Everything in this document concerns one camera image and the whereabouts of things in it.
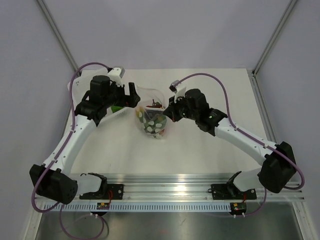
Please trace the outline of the clear zip top bag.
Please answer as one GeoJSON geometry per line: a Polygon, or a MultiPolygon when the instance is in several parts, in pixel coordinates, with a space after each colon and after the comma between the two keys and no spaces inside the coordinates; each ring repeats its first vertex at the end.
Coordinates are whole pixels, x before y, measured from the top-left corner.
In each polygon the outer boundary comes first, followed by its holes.
{"type": "Polygon", "coordinates": [[[160,111],[146,110],[145,106],[150,105],[153,99],[161,102],[166,109],[164,94],[155,88],[137,87],[137,93],[140,96],[140,102],[135,107],[137,110],[144,110],[144,123],[139,122],[135,115],[135,123],[137,128],[147,137],[154,139],[162,139],[166,133],[167,117],[160,111]]]}

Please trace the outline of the yellow red mango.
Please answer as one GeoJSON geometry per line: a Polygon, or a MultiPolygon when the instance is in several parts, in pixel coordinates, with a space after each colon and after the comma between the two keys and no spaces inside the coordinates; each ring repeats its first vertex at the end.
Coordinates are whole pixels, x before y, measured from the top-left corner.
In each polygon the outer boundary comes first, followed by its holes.
{"type": "Polygon", "coordinates": [[[140,123],[144,123],[144,110],[136,110],[135,115],[140,123]]]}

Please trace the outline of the white plastic basket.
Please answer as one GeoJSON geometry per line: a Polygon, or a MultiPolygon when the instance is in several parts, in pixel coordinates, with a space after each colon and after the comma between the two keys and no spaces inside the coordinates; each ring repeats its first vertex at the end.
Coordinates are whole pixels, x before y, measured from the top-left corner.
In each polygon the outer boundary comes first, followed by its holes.
{"type": "MultiPolygon", "coordinates": [[[[106,70],[106,69],[90,70],[88,73],[83,73],[80,77],[76,78],[73,83],[69,84],[69,89],[71,90],[71,94],[73,98],[74,110],[76,109],[76,106],[82,101],[82,98],[85,95],[86,91],[90,89],[90,82],[92,78],[94,76],[100,76],[100,75],[107,76],[110,70],[106,70]]],[[[85,116],[76,115],[76,118],[80,121],[91,122],[93,125],[96,125],[93,120],[88,120],[85,116]]]]}

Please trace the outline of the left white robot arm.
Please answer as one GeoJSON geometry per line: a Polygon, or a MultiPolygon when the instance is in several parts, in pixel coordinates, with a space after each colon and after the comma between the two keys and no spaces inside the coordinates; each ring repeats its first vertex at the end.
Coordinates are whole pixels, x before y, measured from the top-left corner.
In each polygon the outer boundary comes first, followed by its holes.
{"type": "Polygon", "coordinates": [[[70,178],[73,164],[87,138],[103,121],[117,114],[107,114],[112,106],[135,108],[140,97],[133,82],[128,83],[129,94],[119,77],[95,75],[81,101],[72,110],[72,122],[53,153],[41,165],[34,164],[29,175],[33,183],[31,202],[39,195],[67,205],[75,196],[103,199],[109,196],[108,180],[98,173],[87,173],[77,179],[70,178]]]}

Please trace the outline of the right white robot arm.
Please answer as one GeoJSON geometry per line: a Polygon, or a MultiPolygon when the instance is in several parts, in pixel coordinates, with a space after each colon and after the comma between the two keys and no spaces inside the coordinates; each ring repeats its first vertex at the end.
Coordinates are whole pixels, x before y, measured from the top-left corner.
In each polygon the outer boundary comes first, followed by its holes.
{"type": "Polygon", "coordinates": [[[244,192],[260,187],[277,194],[297,171],[294,153],[288,143],[264,140],[233,126],[230,117],[211,108],[205,95],[197,88],[170,97],[163,113],[173,122],[183,118],[193,120],[201,131],[229,142],[259,164],[260,167],[254,170],[236,172],[227,181],[226,190],[232,198],[239,198],[244,192]]]}

